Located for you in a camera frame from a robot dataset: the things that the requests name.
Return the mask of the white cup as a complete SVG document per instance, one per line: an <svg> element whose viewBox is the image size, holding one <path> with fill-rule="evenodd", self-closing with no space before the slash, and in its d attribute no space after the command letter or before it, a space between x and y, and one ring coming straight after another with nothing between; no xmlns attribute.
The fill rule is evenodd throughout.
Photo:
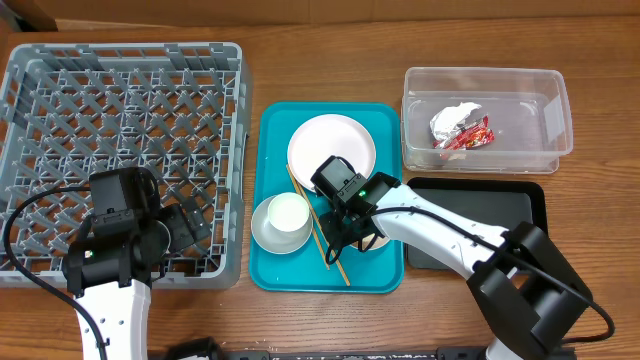
<svg viewBox="0 0 640 360"><path fill-rule="evenodd" d="M308 221L310 211L301 195L282 193L275 196L268 205L269 222L282 232L294 232Z"/></svg>

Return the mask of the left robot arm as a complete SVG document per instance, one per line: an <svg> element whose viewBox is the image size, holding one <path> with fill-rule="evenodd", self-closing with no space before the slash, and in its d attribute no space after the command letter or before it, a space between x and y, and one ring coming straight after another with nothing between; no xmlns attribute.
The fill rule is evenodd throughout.
<svg viewBox="0 0 640 360"><path fill-rule="evenodd" d="M89 187L93 210L63 258L67 289L82 307L83 356L145 359L152 271L209 238L211 226L192 198L162 206L146 168L96 173Z"/></svg>

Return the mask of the red snack wrapper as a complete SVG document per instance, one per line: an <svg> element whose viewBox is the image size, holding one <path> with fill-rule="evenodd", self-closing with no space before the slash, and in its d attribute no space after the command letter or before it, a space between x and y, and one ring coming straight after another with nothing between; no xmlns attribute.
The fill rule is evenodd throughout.
<svg viewBox="0 0 640 360"><path fill-rule="evenodd" d="M429 122L433 146L440 150L467 150L495 140L488 114L474 102L461 102L439 111Z"/></svg>

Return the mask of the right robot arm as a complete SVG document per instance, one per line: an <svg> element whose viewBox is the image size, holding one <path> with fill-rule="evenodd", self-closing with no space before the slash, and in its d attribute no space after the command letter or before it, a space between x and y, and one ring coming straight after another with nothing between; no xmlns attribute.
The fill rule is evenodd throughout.
<svg viewBox="0 0 640 360"><path fill-rule="evenodd" d="M566 334L592 295L548 235L522 222L512 230L467 219L382 172L371 178L329 157L311 177L332 210L323 218L328 261L366 236L410 245L465 281L495 335L487 359L572 359Z"/></svg>

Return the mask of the grey bowl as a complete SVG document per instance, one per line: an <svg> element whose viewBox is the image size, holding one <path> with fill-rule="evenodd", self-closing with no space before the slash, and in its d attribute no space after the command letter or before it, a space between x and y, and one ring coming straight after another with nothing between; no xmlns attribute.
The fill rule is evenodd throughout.
<svg viewBox="0 0 640 360"><path fill-rule="evenodd" d="M311 236L311 214L301 229L294 232L279 231L271 225L267 215L268 205L275 196L277 195L265 199L254 210L251 233L257 244L265 251L276 255L290 254L300 249Z"/></svg>

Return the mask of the small pink plate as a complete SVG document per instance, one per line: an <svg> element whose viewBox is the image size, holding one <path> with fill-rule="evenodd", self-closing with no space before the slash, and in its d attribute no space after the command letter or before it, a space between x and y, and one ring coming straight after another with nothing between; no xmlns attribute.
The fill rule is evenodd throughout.
<svg viewBox="0 0 640 360"><path fill-rule="evenodd" d="M377 234L370 234L362 238L361 240L352 243L351 247L355 248L356 250L363 251L377 250L384 247L389 242L390 239L388 237L379 236Z"/></svg>

